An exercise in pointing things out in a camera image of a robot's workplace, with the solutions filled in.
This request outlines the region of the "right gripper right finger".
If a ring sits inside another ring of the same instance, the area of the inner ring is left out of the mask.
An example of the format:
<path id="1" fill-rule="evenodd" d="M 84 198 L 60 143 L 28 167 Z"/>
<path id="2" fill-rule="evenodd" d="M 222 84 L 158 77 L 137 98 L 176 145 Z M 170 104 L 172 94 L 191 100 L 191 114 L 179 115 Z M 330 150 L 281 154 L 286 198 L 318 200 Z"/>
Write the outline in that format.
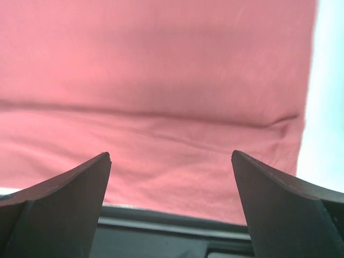
<path id="1" fill-rule="evenodd" d="M 232 166 L 256 257 L 343 257 L 343 193 L 238 150 Z"/>

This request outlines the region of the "salmon pink polo shirt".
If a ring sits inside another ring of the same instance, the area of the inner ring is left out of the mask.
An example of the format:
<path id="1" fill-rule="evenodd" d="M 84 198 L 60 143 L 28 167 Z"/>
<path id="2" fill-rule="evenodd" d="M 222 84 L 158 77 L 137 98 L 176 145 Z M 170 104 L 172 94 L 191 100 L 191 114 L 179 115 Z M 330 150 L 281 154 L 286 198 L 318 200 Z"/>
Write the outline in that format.
<path id="1" fill-rule="evenodd" d="M 1 187 L 101 152 L 107 204 L 244 224 L 243 151 L 294 175 L 316 1 L 1 1 Z"/>

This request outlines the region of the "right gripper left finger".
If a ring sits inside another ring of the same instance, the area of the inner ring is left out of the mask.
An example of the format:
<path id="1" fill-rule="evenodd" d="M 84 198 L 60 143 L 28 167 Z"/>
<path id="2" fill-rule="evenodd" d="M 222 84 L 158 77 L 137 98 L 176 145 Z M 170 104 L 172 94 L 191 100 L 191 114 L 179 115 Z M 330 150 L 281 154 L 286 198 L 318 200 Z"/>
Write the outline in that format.
<path id="1" fill-rule="evenodd" d="M 89 257 L 110 170 L 105 152 L 1 197 L 1 257 Z"/>

